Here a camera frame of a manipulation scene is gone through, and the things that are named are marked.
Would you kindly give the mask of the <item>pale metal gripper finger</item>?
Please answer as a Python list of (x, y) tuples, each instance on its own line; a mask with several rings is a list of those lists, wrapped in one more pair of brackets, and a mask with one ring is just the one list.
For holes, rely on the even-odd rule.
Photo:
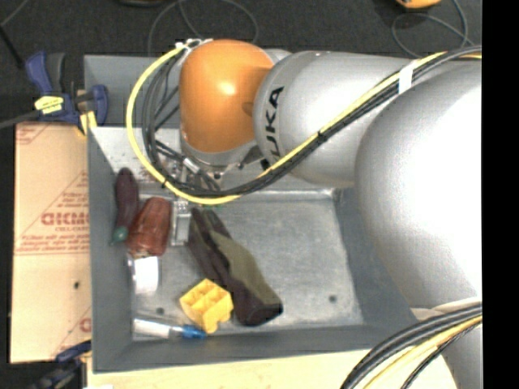
[(174, 201), (171, 233), (172, 246), (182, 246), (187, 241), (190, 219), (190, 204), (185, 200)]

